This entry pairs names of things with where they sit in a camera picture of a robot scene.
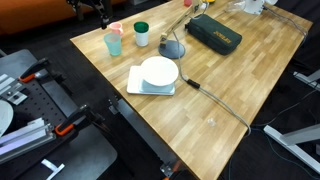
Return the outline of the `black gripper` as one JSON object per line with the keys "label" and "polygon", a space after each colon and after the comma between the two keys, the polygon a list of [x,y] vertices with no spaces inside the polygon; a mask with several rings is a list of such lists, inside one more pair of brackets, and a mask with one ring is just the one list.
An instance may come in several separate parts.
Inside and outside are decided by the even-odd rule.
{"label": "black gripper", "polygon": [[100,24],[102,29],[106,29],[110,19],[112,18],[112,3],[111,0],[66,0],[67,4],[74,6],[75,13],[79,21],[84,19],[80,5],[90,7],[98,7],[100,13]]}

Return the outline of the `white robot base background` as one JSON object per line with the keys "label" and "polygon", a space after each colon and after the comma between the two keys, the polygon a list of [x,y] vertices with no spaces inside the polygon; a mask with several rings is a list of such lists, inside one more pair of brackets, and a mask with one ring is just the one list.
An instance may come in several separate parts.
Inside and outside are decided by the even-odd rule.
{"label": "white robot base background", "polygon": [[275,5],[278,0],[245,0],[244,11],[249,14],[260,15],[264,5]]}

